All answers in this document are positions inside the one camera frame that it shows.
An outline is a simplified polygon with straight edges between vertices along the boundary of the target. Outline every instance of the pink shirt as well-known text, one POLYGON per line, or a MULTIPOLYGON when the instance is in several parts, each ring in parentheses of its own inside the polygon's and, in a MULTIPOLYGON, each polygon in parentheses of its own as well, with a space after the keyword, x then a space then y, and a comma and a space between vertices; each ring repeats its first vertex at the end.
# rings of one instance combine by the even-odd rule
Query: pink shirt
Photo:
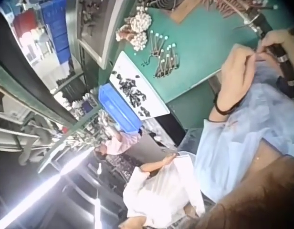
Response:
POLYGON ((120 133, 122 135, 122 141, 118 141, 116 137, 113 137, 112 140, 106 141, 105 145, 107 146, 107 154, 109 155, 118 155, 122 154, 128 150, 131 146, 135 145, 141 138, 139 133, 135 134, 126 134, 120 133))

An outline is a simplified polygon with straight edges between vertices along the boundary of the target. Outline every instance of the light blue gown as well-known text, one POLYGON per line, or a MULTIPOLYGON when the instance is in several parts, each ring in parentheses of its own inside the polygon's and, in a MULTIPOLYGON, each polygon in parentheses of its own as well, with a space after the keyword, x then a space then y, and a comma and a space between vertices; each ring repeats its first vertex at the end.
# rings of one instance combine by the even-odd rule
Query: light blue gown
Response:
POLYGON ((262 139, 294 156, 294 101, 277 89, 277 78, 266 62, 257 62, 253 84, 227 122, 204 121, 195 176, 214 202, 240 183, 262 139))

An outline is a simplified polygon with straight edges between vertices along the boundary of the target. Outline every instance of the green workbench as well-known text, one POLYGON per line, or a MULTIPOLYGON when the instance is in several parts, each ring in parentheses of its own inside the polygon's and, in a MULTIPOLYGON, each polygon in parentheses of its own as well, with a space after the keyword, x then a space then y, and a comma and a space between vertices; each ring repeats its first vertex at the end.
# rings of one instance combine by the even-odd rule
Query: green workbench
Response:
MULTIPOLYGON (((276 2, 279 1, 269 0, 269 4, 276 2)), ((275 29, 293 25, 288 10, 281 3, 278 5, 278 10, 264 11, 269 23, 275 29)), ((169 43, 176 43, 180 55, 180 68, 165 78, 156 79, 153 75, 157 68, 157 60, 152 59, 150 65, 141 66, 150 54, 149 41, 143 51, 136 53, 128 44, 125 52, 165 103, 176 99, 212 76, 235 43, 249 44, 257 40, 251 29, 234 29, 243 25, 241 18, 236 15, 223 19, 217 11, 208 12, 199 6, 178 25, 160 10, 149 9, 148 12, 153 19, 150 29, 169 37, 165 47, 169 43)))

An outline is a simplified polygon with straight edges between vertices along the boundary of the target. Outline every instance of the wooden board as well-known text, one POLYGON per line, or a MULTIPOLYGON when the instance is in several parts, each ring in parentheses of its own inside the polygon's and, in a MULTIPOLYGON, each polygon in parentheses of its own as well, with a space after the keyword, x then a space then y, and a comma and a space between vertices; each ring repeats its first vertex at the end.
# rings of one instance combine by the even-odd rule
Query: wooden board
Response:
POLYGON ((184 0, 173 12, 170 18, 180 24, 199 4, 201 0, 184 0))
POLYGON ((162 115, 167 115, 170 113, 169 109, 159 97, 157 92, 150 85, 145 76, 140 72, 140 70, 135 66, 135 64, 130 60, 124 51, 122 51, 114 65, 110 75, 110 82, 116 88, 116 90, 122 95, 123 99, 131 107, 131 109, 136 113, 140 120, 146 120, 149 118, 154 118, 162 115), (134 80, 136 86, 131 89, 133 92, 140 91, 146 96, 146 100, 141 99, 141 105, 133 107, 130 102, 129 97, 127 97, 123 91, 120 89, 119 80, 117 75, 121 75, 122 79, 134 80), (141 115, 141 107, 149 111, 150 116, 141 115))

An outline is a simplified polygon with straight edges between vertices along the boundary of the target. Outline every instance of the black wristband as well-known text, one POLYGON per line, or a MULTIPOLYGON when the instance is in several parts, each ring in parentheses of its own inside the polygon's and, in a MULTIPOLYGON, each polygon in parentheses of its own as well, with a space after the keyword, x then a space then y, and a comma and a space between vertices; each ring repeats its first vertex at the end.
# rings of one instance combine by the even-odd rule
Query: black wristband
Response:
POLYGON ((227 111, 222 111, 219 109, 218 105, 217 105, 217 99, 218 99, 218 94, 215 94, 215 98, 214 98, 214 106, 215 106, 215 109, 216 111, 221 114, 221 115, 230 115, 233 113, 233 111, 235 110, 236 107, 239 106, 239 104, 242 102, 243 98, 237 102, 230 110, 227 110, 227 111))

